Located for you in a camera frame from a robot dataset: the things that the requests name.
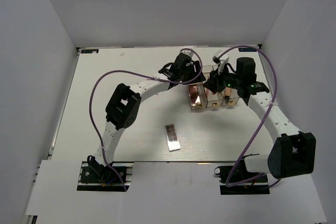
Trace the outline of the pink blush palette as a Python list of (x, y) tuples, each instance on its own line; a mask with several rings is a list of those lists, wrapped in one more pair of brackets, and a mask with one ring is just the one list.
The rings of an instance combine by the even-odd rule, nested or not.
[(189, 95), (190, 95), (190, 100), (191, 100), (191, 105), (192, 106), (197, 106), (201, 104), (201, 98), (200, 98), (200, 93), (198, 90), (197, 86), (189, 86), (188, 87)]

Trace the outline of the silver eyeshadow palette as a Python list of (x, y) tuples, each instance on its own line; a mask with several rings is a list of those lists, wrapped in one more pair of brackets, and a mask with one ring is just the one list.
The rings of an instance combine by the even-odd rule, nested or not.
[(164, 126), (164, 130), (169, 151), (179, 151), (181, 149), (181, 145), (178, 141), (175, 125), (167, 124)]

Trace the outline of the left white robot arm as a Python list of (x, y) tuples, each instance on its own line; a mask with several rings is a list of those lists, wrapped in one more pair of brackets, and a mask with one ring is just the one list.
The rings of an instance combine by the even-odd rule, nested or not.
[[(89, 116), (91, 123), (99, 137), (100, 147), (94, 155), (87, 158), (93, 176), (101, 182), (110, 178), (114, 154), (124, 130), (129, 128), (136, 120), (142, 102), (161, 92), (168, 91), (178, 85), (204, 81), (202, 74), (203, 63), (196, 51), (183, 48), (174, 62), (165, 64), (158, 71), (157, 76), (146, 76), (126, 70), (112, 70), (104, 73), (94, 84), (89, 100)], [(126, 73), (144, 78), (143, 82), (127, 86), (124, 83), (117, 85), (114, 93), (105, 108), (106, 127), (100, 134), (92, 114), (92, 102), (99, 82), (113, 73)]]

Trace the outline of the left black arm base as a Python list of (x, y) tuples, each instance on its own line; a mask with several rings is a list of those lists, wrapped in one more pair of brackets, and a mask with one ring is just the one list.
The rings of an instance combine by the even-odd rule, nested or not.
[(107, 173), (98, 175), (83, 162), (77, 183), (77, 191), (126, 192), (131, 184), (133, 163), (114, 163), (118, 175), (108, 168)]

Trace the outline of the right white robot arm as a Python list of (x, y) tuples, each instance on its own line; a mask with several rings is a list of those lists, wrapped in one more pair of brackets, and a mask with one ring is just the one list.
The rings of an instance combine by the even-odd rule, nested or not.
[(276, 179), (311, 174), (314, 169), (316, 138), (293, 125), (272, 100), (268, 87), (257, 81), (253, 58), (240, 57), (233, 69), (227, 61), (212, 70), (204, 87), (212, 93), (226, 88), (238, 96), (260, 118), (274, 143), (268, 155), (244, 155), (237, 168), (238, 177), (247, 182), (258, 174)]

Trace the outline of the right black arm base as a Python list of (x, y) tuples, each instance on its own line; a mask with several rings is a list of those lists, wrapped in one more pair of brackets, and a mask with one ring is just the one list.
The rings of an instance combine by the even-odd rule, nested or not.
[(233, 187), (226, 186), (226, 180), (232, 166), (217, 166), (214, 169), (215, 177), (219, 178), (219, 188), (221, 195), (269, 195), (270, 189), (268, 184), (268, 178), (266, 175), (258, 178), (255, 177), (258, 173), (248, 173), (245, 168), (239, 166), (235, 169), (229, 183), (238, 183)]

